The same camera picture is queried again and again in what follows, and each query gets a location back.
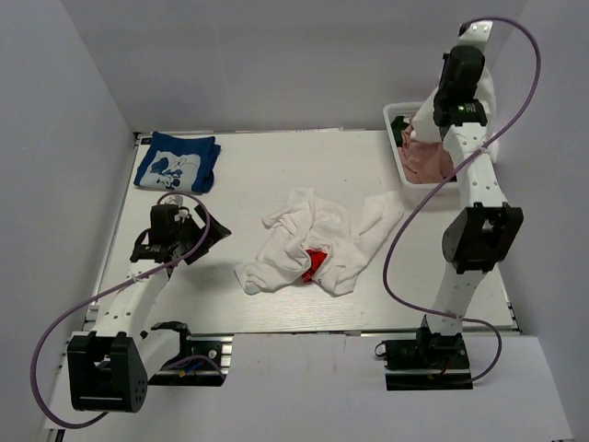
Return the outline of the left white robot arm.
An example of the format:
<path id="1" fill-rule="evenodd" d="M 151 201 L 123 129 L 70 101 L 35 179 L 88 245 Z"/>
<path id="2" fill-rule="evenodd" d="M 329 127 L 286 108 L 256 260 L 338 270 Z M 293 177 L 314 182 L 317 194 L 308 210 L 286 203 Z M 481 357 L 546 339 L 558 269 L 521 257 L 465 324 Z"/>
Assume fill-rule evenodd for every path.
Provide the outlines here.
<path id="1" fill-rule="evenodd" d="M 192 264 L 230 230 L 197 206 L 156 204 L 150 225 L 133 244 L 127 287 L 86 334 L 71 338 L 66 359 L 70 399 L 83 412 L 136 413 L 160 371 L 207 365 L 218 371 L 219 353 L 198 354 L 180 320 L 150 323 L 148 316 L 178 261 Z"/>

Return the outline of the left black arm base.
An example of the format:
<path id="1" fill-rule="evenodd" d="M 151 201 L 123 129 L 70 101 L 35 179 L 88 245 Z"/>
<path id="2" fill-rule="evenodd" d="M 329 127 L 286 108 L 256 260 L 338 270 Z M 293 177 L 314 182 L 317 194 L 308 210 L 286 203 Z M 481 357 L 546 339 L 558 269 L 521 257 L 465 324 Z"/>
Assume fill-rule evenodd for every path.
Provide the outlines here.
<path id="1" fill-rule="evenodd" d="M 191 333 L 186 323 L 158 322 L 150 334 L 164 334 L 178 351 L 148 381 L 161 387 L 221 387 L 232 354 L 232 336 Z"/>

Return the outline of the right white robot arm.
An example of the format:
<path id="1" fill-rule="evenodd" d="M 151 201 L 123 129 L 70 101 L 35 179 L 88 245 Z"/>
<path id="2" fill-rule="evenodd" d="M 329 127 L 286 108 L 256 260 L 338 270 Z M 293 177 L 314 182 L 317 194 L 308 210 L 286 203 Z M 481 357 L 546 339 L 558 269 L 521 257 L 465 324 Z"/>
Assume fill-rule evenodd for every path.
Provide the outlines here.
<path id="1" fill-rule="evenodd" d="M 459 215 L 442 238 L 444 277 L 423 313 L 415 344 L 417 359 L 428 367 L 448 357 L 476 288 L 505 258 L 523 222 L 522 210 L 509 205 L 501 191 L 486 150 L 496 136 L 484 56 L 491 29 L 489 20 L 461 26 L 456 45 L 444 56 L 438 86 L 411 122 L 412 140 L 436 143 L 450 156 L 460 198 Z M 338 205 L 309 189 L 293 190 L 286 206 L 265 219 L 271 234 L 256 258 L 236 268 L 241 288 L 255 295 L 309 277 L 333 295 L 349 294 L 383 242 L 398 242 L 409 224 L 395 192 L 368 198 L 364 216 L 363 227 L 353 231 Z"/>

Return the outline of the pink t shirt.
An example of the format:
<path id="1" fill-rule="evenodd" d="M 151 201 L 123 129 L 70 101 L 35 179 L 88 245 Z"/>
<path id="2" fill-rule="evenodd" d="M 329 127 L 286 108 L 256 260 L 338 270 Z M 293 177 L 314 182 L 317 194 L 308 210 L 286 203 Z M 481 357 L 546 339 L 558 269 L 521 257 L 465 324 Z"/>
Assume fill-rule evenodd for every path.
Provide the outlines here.
<path id="1" fill-rule="evenodd" d="M 454 170 L 449 154 L 442 143 L 424 143 L 411 137 L 409 125 L 401 132 L 398 155 L 408 182 L 412 184 L 436 184 Z"/>

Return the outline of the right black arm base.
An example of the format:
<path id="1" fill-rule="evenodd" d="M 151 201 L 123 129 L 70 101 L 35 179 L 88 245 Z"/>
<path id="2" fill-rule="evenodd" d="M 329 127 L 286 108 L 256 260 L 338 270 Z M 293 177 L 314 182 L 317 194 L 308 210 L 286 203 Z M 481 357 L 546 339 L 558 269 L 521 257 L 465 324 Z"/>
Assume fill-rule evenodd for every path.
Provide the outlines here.
<path id="1" fill-rule="evenodd" d="M 473 381 L 463 336 L 419 328 L 412 339 L 379 343 L 388 391 L 471 390 Z"/>

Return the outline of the white red print t shirt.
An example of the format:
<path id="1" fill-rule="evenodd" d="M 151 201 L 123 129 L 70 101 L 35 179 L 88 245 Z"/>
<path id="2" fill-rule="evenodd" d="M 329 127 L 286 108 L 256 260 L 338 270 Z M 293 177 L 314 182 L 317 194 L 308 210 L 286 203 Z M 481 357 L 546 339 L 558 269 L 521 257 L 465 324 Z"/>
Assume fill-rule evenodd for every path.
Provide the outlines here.
<path id="1" fill-rule="evenodd" d="M 403 212 L 398 192 L 368 196 L 355 225 L 340 204 L 293 188 L 285 206 L 261 219 L 270 235 L 253 261 L 235 269 L 237 280 L 248 295 L 305 279 L 334 297 L 350 294 Z"/>

